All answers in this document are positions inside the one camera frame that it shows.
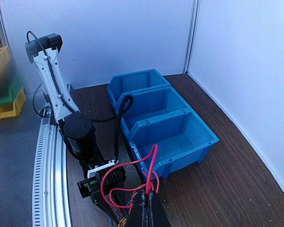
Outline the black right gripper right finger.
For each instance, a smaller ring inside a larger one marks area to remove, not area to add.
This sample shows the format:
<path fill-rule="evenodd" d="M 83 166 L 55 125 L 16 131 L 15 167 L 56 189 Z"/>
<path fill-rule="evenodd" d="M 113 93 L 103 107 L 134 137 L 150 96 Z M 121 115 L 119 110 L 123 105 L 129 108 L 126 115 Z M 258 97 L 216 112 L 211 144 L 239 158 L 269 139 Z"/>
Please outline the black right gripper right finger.
<path fill-rule="evenodd" d="M 164 207 L 155 191 L 150 191 L 147 200 L 148 226 L 171 227 Z"/>

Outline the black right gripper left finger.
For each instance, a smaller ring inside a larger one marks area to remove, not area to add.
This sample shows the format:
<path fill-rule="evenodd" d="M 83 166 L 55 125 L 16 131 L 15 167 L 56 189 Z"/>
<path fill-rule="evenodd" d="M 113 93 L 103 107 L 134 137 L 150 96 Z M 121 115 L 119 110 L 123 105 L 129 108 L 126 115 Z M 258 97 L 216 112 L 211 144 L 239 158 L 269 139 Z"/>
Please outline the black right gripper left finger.
<path fill-rule="evenodd" d="M 146 227 L 147 220 L 147 195 L 144 189 L 136 195 L 133 208 L 127 219 L 126 227 Z"/>

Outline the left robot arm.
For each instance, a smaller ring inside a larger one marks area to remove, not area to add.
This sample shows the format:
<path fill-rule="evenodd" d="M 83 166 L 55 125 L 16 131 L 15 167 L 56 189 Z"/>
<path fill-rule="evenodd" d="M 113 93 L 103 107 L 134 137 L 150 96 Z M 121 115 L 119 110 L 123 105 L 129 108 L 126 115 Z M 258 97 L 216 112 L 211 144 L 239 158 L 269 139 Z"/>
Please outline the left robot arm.
<path fill-rule="evenodd" d="M 120 218 L 128 216 L 128 212 L 112 208 L 106 196 L 115 186 L 124 184 L 125 170 L 113 170 L 116 160 L 104 159 L 97 145 L 96 120 L 84 115 L 73 101 L 59 69 L 61 47 L 62 38 L 58 34 L 37 37 L 27 32 L 26 52 L 39 71 L 40 87 L 47 103 L 39 112 L 42 123 L 35 157 L 33 216 L 41 216 L 41 220 L 35 220 L 34 226 L 71 226 L 67 154 L 78 161 L 83 171 L 84 178 L 78 182 L 81 196 L 91 198 L 99 209 L 120 224 Z"/>

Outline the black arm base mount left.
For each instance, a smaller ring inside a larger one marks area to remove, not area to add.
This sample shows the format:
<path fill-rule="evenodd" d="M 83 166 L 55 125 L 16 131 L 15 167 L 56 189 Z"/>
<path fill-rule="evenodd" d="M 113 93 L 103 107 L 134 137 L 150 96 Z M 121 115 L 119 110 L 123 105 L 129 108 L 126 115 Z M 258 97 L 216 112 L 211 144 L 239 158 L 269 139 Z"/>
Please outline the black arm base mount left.
<path fill-rule="evenodd" d="M 64 126 L 64 120 L 60 119 L 56 121 L 54 115 L 50 117 L 50 125 L 55 126 L 58 129 L 58 132 L 60 133 L 61 137 L 63 138 L 64 132 L 63 132 L 63 126 Z"/>

